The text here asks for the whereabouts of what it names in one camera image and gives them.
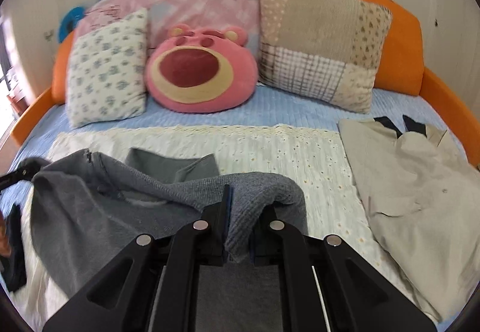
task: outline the blue mattress cover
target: blue mattress cover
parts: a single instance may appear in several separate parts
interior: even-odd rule
[[[98,122],[77,129],[78,132],[104,131],[111,128],[147,128],[153,126],[175,125],[246,125],[275,126],[287,124],[294,127],[306,127],[338,131],[341,119],[365,119],[387,116],[400,131],[405,131],[402,115],[429,123],[439,129],[447,129],[446,124],[435,110],[421,97],[374,89],[370,114],[352,113],[333,107],[314,99],[296,96],[271,87],[258,86],[254,95],[243,105],[218,113],[182,114],[165,109],[153,98],[147,100],[146,112],[138,117],[121,121]],[[20,148],[11,169],[32,156],[45,157],[61,132],[71,132],[64,105],[50,109],[32,130],[30,136]],[[0,208],[4,216],[12,205],[23,207],[26,201],[29,183],[20,182],[2,193]],[[444,323],[439,326],[442,331]]]

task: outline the white floral pillow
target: white floral pillow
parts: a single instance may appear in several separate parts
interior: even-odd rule
[[[147,9],[79,37],[67,74],[67,114],[78,128],[145,111]]]

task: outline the bear pillow's ear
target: bear pillow's ear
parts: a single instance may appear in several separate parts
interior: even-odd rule
[[[223,30],[223,34],[226,39],[229,39],[240,46],[244,46],[248,40],[247,32],[238,26],[229,26]]]
[[[189,31],[190,31],[190,27],[188,25],[178,24],[178,25],[175,25],[173,28],[169,29],[169,37],[180,36],[181,34]]]

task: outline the silver screw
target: silver screw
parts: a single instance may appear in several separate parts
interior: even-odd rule
[[[203,231],[208,228],[208,222],[205,220],[198,220],[193,223],[193,228],[197,231]]]
[[[327,238],[327,243],[332,247],[336,247],[342,244],[342,239],[339,238],[337,235],[330,235]]]
[[[285,228],[285,224],[281,221],[275,220],[270,223],[270,228],[272,228],[274,231],[281,231],[283,228]]]
[[[148,235],[140,235],[137,237],[137,244],[139,246],[147,246],[152,242],[152,238]]]

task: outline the hand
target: hand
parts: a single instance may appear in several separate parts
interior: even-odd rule
[[[8,243],[7,227],[0,212],[0,255],[8,258],[11,255],[11,246]]]

